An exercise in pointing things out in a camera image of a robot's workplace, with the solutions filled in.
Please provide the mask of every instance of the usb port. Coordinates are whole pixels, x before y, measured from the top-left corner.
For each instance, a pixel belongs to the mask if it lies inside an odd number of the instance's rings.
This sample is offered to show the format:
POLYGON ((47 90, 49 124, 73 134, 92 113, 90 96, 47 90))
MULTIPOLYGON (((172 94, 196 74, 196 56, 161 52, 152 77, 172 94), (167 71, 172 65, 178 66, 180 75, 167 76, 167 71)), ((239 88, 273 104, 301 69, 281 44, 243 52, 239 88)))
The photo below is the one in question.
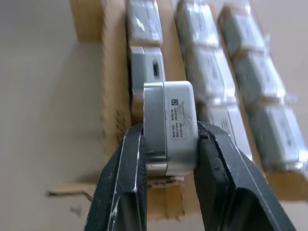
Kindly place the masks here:
POLYGON ((154 78, 159 79, 159 68, 158 68, 158 63, 157 61, 153 62, 153 73, 154 73, 154 78))

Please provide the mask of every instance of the plastic wrapped device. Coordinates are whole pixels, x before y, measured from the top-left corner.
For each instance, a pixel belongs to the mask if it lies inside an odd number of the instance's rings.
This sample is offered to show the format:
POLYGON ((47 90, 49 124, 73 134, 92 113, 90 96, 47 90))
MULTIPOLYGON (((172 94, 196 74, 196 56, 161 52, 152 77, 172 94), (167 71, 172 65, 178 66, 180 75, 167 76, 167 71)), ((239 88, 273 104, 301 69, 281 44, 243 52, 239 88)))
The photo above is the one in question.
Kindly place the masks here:
POLYGON ((182 0, 178 4, 175 19, 183 55, 192 44, 220 46, 212 8, 205 2, 182 0))
POLYGON ((158 47, 130 47, 131 112, 136 123, 143 120, 144 83, 164 82, 163 55, 158 47))
POLYGON ((163 33, 155 0, 128 0, 128 40, 161 45, 163 33))
POLYGON ((249 122, 265 171, 303 171, 308 150, 291 108, 268 105, 249 114, 249 122))
POLYGON ((198 120, 216 125, 229 133, 236 146, 252 160, 252 152, 238 105, 205 107, 197 116, 198 120))
POLYGON ((222 48, 209 50, 193 46, 185 57, 185 69, 197 103, 236 102, 233 76, 222 48))
POLYGON ((231 58, 240 51, 268 51, 268 44, 249 10, 226 6, 220 14, 218 24, 231 58))
POLYGON ((248 52, 233 69, 246 106, 257 101, 284 102, 286 90, 270 55, 248 52))

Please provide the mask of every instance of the cardboard edge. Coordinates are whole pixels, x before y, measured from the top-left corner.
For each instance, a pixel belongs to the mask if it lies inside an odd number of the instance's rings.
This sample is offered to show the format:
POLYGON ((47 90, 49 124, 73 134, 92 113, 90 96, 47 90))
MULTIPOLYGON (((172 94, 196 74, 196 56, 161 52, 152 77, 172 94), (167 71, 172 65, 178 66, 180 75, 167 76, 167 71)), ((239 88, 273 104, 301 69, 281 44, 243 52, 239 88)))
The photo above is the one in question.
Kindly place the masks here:
POLYGON ((101 0, 70 0, 79 42, 102 41, 103 3, 101 0))
POLYGON ((63 196, 85 196, 90 202, 93 200, 93 195, 96 189, 95 183, 68 183, 57 186, 52 190, 48 190, 48 197, 63 197, 63 196))

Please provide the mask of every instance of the device label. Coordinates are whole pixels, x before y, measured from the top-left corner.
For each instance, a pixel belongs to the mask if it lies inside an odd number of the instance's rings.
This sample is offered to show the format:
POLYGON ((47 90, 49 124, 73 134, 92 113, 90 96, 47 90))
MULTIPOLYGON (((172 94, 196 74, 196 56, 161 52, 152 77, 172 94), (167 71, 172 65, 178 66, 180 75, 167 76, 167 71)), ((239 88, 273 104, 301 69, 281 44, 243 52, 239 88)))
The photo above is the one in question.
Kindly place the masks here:
POLYGON ((194 40, 203 40, 206 43, 219 43, 212 12, 208 6, 200 8, 200 11, 190 11, 193 25, 194 40))
POLYGON ((206 73, 210 76, 210 80, 216 81, 219 85, 223 84, 215 54, 210 54, 205 57, 205 68, 206 73))
POLYGON ((290 127, 288 125, 285 115, 281 116, 279 120, 279 124, 281 126, 282 134, 284 134, 284 137, 285 137, 285 144, 289 147, 292 147, 293 140, 292 140, 291 130, 290 130, 290 127))
POLYGON ((232 124, 231 124, 231 120, 230 120, 229 115, 228 115, 228 118, 222 118, 220 120, 220 128, 222 130, 224 130, 225 132, 227 132, 231 136, 234 143, 236 144, 236 139, 235 139, 235 136, 234 136, 234 132, 233 132, 233 128, 232 128, 232 124))
POLYGON ((256 63, 256 66, 258 67, 258 69, 260 70, 260 72, 262 73, 260 75, 262 80, 266 81, 267 83, 271 83, 272 72, 271 72, 271 70, 269 70, 267 60, 265 60, 263 58, 262 59, 256 58, 255 63, 256 63))
POLYGON ((186 139, 185 125, 185 96, 169 95, 168 97, 168 113, 170 121, 170 137, 172 140, 186 139))

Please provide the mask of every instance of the cardboard flap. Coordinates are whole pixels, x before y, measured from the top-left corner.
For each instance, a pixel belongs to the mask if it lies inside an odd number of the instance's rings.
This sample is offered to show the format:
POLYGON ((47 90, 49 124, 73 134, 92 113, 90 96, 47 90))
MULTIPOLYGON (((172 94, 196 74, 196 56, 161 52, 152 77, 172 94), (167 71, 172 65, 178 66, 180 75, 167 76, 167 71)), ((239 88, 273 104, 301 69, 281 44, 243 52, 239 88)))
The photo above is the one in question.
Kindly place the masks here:
POLYGON ((92 201, 95 188, 96 184, 92 183, 68 183, 47 191, 47 196, 85 195, 89 201, 92 201))
POLYGON ((302 174, 272 173, 266 179, 280 200, 308 201, 308 182, 302 174))

